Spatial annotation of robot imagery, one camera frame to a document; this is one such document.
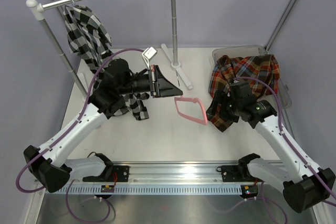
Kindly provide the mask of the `black white checkered shirt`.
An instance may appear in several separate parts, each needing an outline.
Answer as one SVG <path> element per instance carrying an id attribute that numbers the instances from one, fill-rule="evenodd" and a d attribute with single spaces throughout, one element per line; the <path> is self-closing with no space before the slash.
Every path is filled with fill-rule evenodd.
<path id="1" fill-rule="evenodd" d="M 105 59 L 112 55 L 112 40 L 103 23 L 87 6 L 64 6 L 63 16 L 71 53 L 79 56 L 95 74 Z M 114 114 L 121 116 L 128 112 L 138 120 L 149 118 L 147 107 L 143 104 L 148 93 L 127 94 L 124 105 Z"/>

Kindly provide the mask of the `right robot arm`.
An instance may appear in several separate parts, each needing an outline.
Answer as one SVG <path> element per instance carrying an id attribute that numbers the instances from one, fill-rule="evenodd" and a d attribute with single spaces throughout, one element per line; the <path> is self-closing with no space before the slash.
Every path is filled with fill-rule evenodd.
<path id="1" fill-rule="evenodd" d="M 335 173 L 321 168 L 305 153 L 283 125 L 280 111 L 266 100 L 257 100 L 249 83 L 240 81 L 232 83 L 228 92 L 215 91 L 206 113 L 209 118 L 217 115 L 235 123 L 242 119 L 268 142 L 285 169 L 252 153 L 239 159 L 238 176 L 268 183 L 283 194 L 292 210 L 301 213 L 335 195 Z"/>

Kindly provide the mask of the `pink hanger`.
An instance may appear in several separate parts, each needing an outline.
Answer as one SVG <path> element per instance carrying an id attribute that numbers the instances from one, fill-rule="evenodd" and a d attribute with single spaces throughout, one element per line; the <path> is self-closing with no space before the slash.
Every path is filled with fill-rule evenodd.
<path id="1" fill-rule="evenodd" d="M 182 78 L 176 71 L 176 79 L 178 87 L 183 90 L 183 95 L 174 97 L 174 104 L 178 115 L 193 123 L 207 125 L 208 119 L 206 116 L 205 107 L 202 100 L 190 93 L 187 88 L 182 88 Z"/>

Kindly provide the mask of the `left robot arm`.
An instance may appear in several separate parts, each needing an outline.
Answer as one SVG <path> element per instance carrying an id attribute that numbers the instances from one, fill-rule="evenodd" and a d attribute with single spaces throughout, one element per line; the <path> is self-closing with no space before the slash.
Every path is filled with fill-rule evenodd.
<path id="1" fill-rule="evenodd" d="M 181 89 L 161 73 L 157 65 L 133 73 L 124 59 L 112 60 L 103 80 L 86 105 L 62 131 L 40 147 L 28 146 L 24 158 L 29 171 L 50 193 L 74 179 L 108 181 L 113 162 L 98 153 L 92 157 L 69 159 L 71 152 L 97 127 L 110 119 L 125 104 L 129 94 L 148 92 L 154 98 L 182 95 Z"/>

